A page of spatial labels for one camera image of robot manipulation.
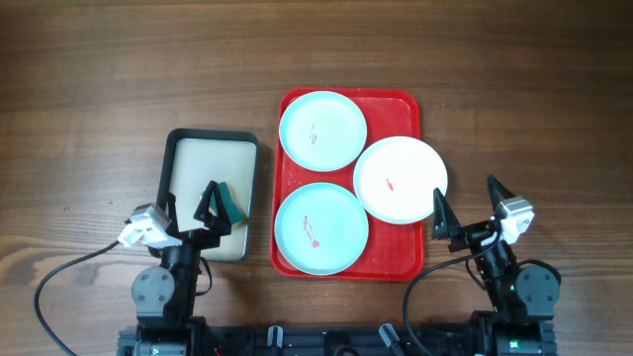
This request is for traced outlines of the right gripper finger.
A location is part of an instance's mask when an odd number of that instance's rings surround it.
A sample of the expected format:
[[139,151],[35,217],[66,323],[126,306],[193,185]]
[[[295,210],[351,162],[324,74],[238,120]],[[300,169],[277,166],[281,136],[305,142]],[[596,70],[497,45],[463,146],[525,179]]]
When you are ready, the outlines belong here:
[[487,187],[494,211],[497,209],[497,206],[501,201],[515,197],[515,195],[506,189],[494,175],[488,176]]
[[433,239],[456,238],[461,233],[461,225],[456,218],[445,196],[438,188],[433,190],[433,226],[431,237]]

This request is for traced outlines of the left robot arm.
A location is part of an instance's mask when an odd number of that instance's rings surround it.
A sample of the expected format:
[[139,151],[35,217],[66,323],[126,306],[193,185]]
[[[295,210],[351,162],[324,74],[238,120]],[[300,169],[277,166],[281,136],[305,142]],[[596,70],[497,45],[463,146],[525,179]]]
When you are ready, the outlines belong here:
[[177,328],[191,317],[197,290],[199,266],[207,263],[204,249],[217,248],[221,238],[231,234],[233,222],[229,210],[232,198],[226,183],[210,181],[193,214],[202,223],[198,228],[181,230],[178,225],[176,197],[167,195],[167,209],[156,208],[161,220],[147,232],[161,232],[168,238],[161,248],[160,264],[142,271],[132,286],[136,318],[146,327]]

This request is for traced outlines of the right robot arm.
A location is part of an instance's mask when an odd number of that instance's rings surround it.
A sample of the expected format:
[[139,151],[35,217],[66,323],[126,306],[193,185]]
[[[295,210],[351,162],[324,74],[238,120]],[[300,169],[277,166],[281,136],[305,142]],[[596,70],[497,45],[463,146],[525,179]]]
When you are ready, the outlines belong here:
[[562,276],[537,260],[517,261],[511,246],[535,218],[531,203],[511,193],[494,176],[487,178],[493,215],[462,225],[439,189],[433,191],[431,237],[447,239],[449,251],[468,250],[496,312],[511,322],[538,322],[554,317]]

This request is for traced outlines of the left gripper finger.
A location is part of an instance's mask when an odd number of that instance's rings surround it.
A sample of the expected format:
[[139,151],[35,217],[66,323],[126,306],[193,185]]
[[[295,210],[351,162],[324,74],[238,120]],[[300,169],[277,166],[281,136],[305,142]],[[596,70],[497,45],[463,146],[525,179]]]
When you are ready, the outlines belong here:
[[170,218],[169,233],[178,232],[178,219],[176,210],[176,197],[171,192],[167,193],[167,214]]
[[212,232],[231,232],[231,222],[216,181],[211,180],[207,185],[193,219]]

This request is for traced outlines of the white plate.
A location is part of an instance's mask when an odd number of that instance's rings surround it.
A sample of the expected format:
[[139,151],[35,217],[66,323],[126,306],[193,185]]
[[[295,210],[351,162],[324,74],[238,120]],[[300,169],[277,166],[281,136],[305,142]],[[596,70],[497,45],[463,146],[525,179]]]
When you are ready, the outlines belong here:
[[420,222],[433,212],[433,191],[445,193],[448,172],[439,154],[409,136],[372,143],[359,156],[353,189],[374,218],[392,224]]

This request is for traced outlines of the green scrubbing sponge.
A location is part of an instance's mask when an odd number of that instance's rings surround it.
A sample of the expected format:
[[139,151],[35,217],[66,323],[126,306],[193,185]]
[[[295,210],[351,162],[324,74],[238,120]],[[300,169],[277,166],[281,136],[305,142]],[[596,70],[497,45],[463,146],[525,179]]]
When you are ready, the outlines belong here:
[[234,202],[226,182],[221,182],[216,185],[216,188],[212,191],[209,202],[209,212],[217,217],[220,215],[220,208],[224,209],[225,218],[231,225],[237,225],[244,221],[244,215]]

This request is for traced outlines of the light blue plate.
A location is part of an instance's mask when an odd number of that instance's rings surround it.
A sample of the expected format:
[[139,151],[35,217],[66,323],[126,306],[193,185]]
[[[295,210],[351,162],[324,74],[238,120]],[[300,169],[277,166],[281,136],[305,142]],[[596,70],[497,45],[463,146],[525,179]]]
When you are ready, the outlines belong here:
[[315,91],[294,100],[283,112],[279,140],[285,153],[314,172],[339,170],[365,146],[367,121],[348,97]]
[[273,225],[282,256],[299,271],[334,275],[351,267],[369,240],[369,221],[358,199],[332,183],[312,183],[293,191]]

